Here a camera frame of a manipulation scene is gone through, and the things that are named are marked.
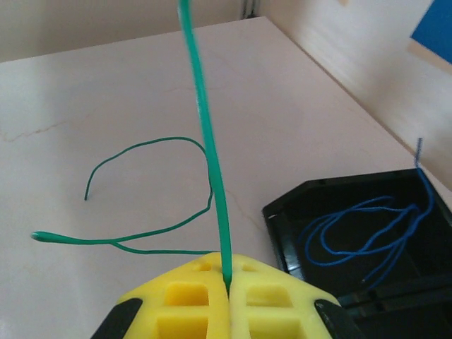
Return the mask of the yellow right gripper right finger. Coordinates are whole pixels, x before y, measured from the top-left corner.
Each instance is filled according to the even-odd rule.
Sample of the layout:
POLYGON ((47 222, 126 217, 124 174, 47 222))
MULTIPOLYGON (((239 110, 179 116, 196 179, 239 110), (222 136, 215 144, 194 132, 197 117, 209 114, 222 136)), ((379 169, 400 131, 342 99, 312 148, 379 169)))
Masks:
POLYGON ((256 259, 235 254, 232 338, 363 338, 330 293, 256 259))

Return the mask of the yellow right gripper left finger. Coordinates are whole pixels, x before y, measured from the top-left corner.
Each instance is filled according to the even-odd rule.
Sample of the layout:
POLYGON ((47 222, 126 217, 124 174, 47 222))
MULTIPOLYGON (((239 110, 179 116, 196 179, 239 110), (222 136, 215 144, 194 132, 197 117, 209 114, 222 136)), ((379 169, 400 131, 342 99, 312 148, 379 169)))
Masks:
POLYGON ((93 337, 229 338, 220 255, 206 254, 125 293, 93 337))

